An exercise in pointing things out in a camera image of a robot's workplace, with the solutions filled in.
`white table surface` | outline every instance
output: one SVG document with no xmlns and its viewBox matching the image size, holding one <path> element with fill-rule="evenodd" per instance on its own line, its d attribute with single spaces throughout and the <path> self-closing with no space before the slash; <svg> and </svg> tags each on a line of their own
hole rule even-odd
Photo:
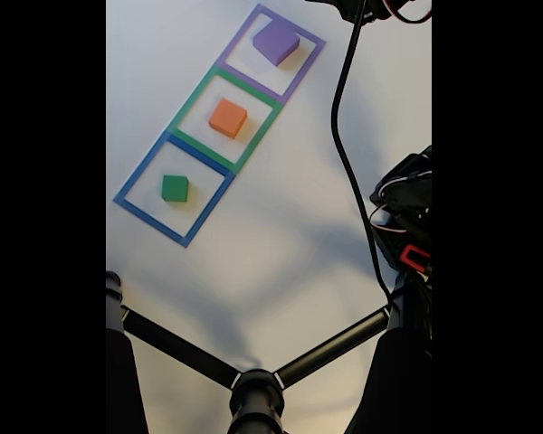
<svg viewBox="0 0 543 434">
<path fill-rule="evenodd" d="M 112 198 L 257 3 L 327 45 L 184 249 Z M 107 269 L 125 304 L 240 370 L 273 372 L 386 302 L 329 127 L 351 30 L 303 0 L 107 0 Z M 366 198 L 432 143 L 431 36 L 394 19 L 360 35 L 339 124 Z M 342 433 L 376 340 L 289 388 L 284 428 Z M 226 432 L 229 391 L 131 341 L 152 434 Z"/>
</svg>

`red wire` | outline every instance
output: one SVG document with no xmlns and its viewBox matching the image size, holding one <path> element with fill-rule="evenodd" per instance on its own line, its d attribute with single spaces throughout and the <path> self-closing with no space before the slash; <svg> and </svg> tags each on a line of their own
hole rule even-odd
<svg viewBox="0 0 543 434">
<path fill-rule="evenodd" d="M 390 5 L 390 0 L 383 0 L 383 1 L 384 1 L 384 4 L 386 5 L 386 9 L 388 9 L 388 12 L 390 14 L 394 15 L 396 18 L 398 18 L 403 23 L 422 24 L 422 23 L 428 21 L 431 16 L 433 16 L 433 8 L 431 7 L 431 10 L 428 11 L 428 14 L 426 14 L 420 20 L 409 20 L 408 18 L 400 15 L 400 13 L 398 11 L 396 11 L 395 8 Z"/>
</svg>

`green cube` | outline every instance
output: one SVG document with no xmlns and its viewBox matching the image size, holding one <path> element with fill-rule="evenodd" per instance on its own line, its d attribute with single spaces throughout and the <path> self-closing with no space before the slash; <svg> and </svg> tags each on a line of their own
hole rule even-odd
<svg viewBox="0 0 543 434">
<path fill-rule="evenodd" d="M 161 197 L 166 202 L 187 202 L 189 180 L 186 176 L 163 176 Z"/>
</svg>

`orange cube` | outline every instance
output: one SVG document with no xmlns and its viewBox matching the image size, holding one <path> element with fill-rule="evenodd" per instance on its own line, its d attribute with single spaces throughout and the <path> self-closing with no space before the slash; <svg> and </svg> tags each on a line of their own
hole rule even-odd
<svg viewBox="0 0 543 434">
<path fill-rule="evenodd" d="M 246 119 L 247 110 L 245 108 L 221 98 L 209 118 L 209 126 L 230 138 L 235 138 Z"/>
</svg>

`purple cube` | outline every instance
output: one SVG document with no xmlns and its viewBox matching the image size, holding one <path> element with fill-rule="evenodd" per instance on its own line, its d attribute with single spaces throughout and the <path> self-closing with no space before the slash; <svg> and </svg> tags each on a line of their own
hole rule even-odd
<svg viewBox="0 0 543 434">
<path fill-rule="evenodd" d="M 278 66 L 300 46 L 300 37 L 286 24 L 274 20 L 253 36 L 253 46 Z"/>
</svg>

